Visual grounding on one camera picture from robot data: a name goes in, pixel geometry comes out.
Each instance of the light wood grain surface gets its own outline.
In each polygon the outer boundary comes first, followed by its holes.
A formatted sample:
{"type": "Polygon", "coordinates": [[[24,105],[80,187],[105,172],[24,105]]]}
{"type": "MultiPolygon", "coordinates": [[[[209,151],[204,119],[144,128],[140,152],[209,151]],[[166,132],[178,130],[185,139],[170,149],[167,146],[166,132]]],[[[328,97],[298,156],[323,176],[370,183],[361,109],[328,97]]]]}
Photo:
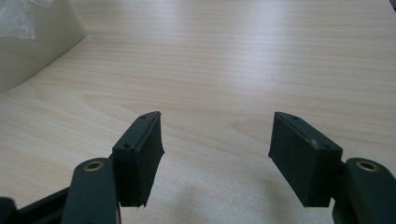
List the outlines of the light wood grain surface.
{"type": "Polygon", "coordinates": [[[165,155],[123,223],[332,223],[267,157],[273,115],[305,119],[396,174],[388,0],[75,0],[89,35],[0,92],[0,195],[23,207],[160,110],[165,155]]]}

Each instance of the round hole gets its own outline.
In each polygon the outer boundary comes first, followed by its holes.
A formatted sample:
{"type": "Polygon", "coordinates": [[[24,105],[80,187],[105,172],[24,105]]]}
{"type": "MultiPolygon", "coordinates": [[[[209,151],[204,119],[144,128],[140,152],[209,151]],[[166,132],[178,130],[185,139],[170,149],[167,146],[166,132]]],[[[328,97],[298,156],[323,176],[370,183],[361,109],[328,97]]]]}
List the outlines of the round hole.
{"type": "Polygon", "coordinates": [[[369,161],[357,161],[356,164],[365,171],[369,171],[369,172],[379,171],[378,166],[376,166],[374,163],[369,161]]]}
{"type": "Polygon", "coordinates": [[[329,146],[329,145],[327,145],[327,144],[320,144],[320,147],[327,148],[327,149],[329,149],[329,148],[330,148],[330,146],[329,146]]]}
{"type": "Polygon", "coordinates": [[[102,161],[92,161],[84,167],[84,170],[87,172],[97,171],[101,169],[104,165],[105,164],[102,161]]]}

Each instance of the white plastic bag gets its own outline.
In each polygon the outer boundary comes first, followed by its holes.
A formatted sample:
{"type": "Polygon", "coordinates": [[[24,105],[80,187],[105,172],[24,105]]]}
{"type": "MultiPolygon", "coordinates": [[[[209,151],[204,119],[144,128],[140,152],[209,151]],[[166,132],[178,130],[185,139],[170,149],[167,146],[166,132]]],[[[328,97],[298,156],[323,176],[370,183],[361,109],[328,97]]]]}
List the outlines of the white plastic bag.
{"type": "Polygon", "coordinates": [[[26,0],[0,0],[0,37],[35,38],[35,20],[26,0]]]}
{"type": "Polygon", "coordinates": [[[42,7],[50,7],[50,5],[52,4],[52,2],[54,0],[30,0],[30,1],[40,5],[42,7]]]}

